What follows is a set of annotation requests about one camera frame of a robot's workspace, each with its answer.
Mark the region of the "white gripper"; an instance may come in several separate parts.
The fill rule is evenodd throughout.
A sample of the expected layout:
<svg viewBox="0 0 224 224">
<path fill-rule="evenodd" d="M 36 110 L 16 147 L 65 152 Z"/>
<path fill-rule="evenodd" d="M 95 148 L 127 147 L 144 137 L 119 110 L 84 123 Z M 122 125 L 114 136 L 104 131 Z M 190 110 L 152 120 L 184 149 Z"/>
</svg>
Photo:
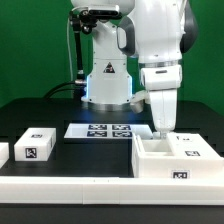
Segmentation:
<svg viewBox="0 0 224 224">
<path fill-rule="evenodd" d="M 161 133 L 173 131 L 176 125 L 177 90 L 149 92 L 155 129 Z"/>
</svg>

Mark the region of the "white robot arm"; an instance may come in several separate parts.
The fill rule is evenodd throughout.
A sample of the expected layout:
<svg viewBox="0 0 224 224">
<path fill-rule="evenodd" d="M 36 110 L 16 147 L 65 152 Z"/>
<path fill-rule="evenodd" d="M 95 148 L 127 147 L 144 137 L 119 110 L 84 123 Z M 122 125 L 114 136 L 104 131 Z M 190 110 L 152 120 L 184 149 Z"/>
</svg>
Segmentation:
<svg viewBox="0 0 224 224">
<path fill-rule="evenodd" d="M 175 128 L 182 54 L 197 23 L 189 0 L 70 0 L 74 33 L 93 35 L 93 69 L 82 101 L 101 110 L 151 106 L 155 130 Z"/>
</svg>

